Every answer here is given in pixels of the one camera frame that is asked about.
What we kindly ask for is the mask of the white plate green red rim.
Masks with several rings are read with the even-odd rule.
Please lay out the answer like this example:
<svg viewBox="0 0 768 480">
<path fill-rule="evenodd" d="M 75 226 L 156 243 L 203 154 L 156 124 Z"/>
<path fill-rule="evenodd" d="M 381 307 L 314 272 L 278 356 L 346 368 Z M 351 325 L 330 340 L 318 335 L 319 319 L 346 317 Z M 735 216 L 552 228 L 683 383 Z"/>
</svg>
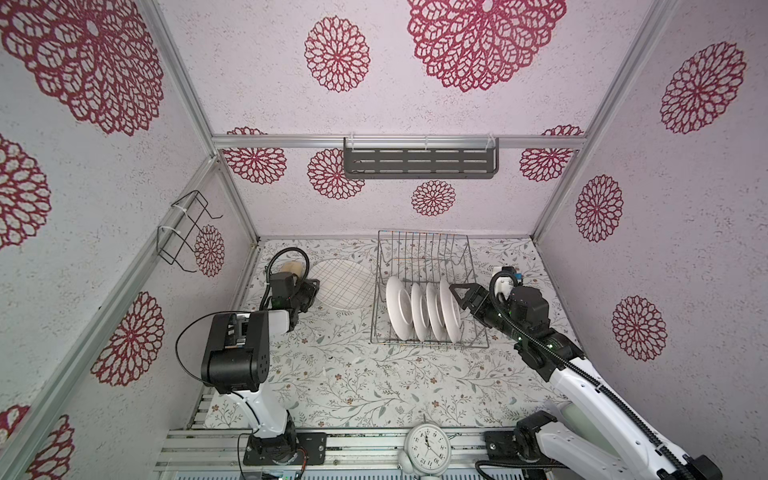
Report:
<svg viewBox="0 0 768 480">
<path fill-rule="evenodd" d="M 411 311 L 411 297 L 405 284 L 390 276 L 386 282 L 386 307 L 390 324 L 399 340 L 413 340 L 415 329 Z"/>
</svg>

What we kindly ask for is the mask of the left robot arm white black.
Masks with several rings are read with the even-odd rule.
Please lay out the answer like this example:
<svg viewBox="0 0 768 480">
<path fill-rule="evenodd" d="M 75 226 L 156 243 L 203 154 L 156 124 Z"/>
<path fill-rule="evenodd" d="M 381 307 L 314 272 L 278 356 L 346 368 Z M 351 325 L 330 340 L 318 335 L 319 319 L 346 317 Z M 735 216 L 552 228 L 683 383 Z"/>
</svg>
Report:
<svg viewBox="0 0 768 480">
<path fill-rule="evenodd" d="M 268 262 L 264 295 L 255 311 L 223 310 L 205 314 L 184 327 L 174 342 L 179 366 L 192 379 L 213 388 L 241 411 L 247 424 L 245 465 L 302 467 L 310 455 L 296 431 L 289 410 L 274 393 L 268 378 L 271 343 L 293 332 L 299 315 L 309 311 L 320 290 L 320 281 L 308 277 L 309 255 L 297 246 L 279 250 Z M 200 372 L 185 366 L 180 340 L 190 327 L 209 319 L 208 337 Z"/>
</svg>

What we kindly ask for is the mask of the cream plate blue grid lines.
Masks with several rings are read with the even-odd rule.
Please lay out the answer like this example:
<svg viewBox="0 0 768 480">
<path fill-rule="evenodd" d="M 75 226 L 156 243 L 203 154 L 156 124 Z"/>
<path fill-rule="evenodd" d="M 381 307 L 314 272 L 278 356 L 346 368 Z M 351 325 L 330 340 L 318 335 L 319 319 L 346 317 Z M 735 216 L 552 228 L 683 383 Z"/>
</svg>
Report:
<svg viewBox="0 0 768 480">
<path fill-rule="evenodd" d="M 327 307 L 352 311 L 366 308 L 374 300 L 375 277 L 359 263 L 324 260 L 311 267 L 309 277 L 320 282 L 317 299 Z"/>
</svg>

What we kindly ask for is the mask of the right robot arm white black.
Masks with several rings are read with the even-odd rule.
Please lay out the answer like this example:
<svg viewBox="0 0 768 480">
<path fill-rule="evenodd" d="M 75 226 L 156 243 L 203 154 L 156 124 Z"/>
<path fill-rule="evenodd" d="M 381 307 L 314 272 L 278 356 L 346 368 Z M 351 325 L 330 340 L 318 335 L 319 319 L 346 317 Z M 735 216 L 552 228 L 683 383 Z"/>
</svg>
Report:
<svg viewBox="0 0 768 480">
<path fill-rule="evenodd" d="M 510 431 L 509 439 L 488 448 L 475 469 L 519 469 L 527 479 L 553 470 L 570 470 L 584 479 L 720 479 L 707 456 L 692 457 L 652 428 L 604 381 L 584 352 L 550 325 L 549 304 L 537 288 L 526 286 L 511 266 L 496 272 L 489 285 L 442 281 L 442 305 L 463 309 L 481 325 L 514 340 L 523 362 L 575 406 L 605 439 L 600 445 L 573 431 L 554 414 L 537 411 Z"/>
</svg>

